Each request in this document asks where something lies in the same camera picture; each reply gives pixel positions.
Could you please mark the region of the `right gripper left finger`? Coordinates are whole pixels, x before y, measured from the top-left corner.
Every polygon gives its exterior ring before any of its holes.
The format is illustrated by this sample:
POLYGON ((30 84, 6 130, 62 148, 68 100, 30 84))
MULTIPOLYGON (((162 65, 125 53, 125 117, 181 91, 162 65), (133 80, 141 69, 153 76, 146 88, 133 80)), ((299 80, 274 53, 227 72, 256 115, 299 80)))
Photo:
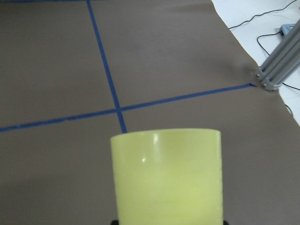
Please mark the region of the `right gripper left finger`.
POLYGON ((118 220, 113 220, 113 221, 111 222, 111 225, 119 225, 119 221, 118 221, 118 220))

